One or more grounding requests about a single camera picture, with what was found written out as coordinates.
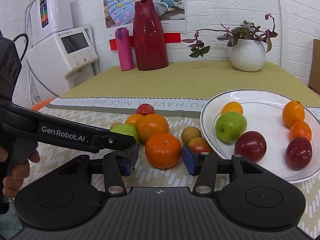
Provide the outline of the person's left hand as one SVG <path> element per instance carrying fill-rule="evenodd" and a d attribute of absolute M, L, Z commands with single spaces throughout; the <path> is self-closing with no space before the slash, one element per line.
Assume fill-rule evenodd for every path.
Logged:
<path fill-rule="evenodd" d="M 25 178 L 28 178 L 30 175 L 30 164 L 39 163 L 40 155 L 37 150 L 29 156 L 29 160 L 22 165 L 17 165 L 12 169 L 10 176 L 6 176 L 3 179 L 3 194 L 9 198 L 15 198 L 19 193 L 20 188 L 23 185 Z"/>

